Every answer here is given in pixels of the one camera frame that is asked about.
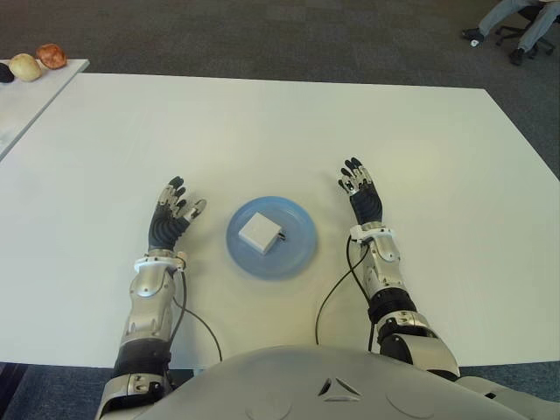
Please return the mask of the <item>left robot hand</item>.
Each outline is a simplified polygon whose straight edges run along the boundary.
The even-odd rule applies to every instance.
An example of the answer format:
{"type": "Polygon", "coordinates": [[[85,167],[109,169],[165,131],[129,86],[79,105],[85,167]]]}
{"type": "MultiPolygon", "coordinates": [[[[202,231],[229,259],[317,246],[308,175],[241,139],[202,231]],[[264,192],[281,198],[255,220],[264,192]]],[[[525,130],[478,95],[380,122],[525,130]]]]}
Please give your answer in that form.
{"type": "Polygon", "coordinates": [[[184,180],[171,179],[159,194],[148,230],[148,251],[173,251],[182,234],[205,210],[207,201],[200,199],[189,205],[184,180]]]}

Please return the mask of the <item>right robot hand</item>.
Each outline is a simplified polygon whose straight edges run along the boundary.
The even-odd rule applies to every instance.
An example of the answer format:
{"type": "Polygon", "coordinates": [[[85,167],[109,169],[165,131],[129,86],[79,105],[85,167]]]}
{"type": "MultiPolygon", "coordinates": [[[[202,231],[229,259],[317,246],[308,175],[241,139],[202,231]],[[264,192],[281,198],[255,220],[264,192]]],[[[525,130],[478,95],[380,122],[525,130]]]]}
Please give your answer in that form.
{"type": "Polygon", "coordinates": [[[358,223],[381,223],[382,200],[368,169],[359,159],[351,157],[340,173],[338,184],[347,194],[358,223]]]}

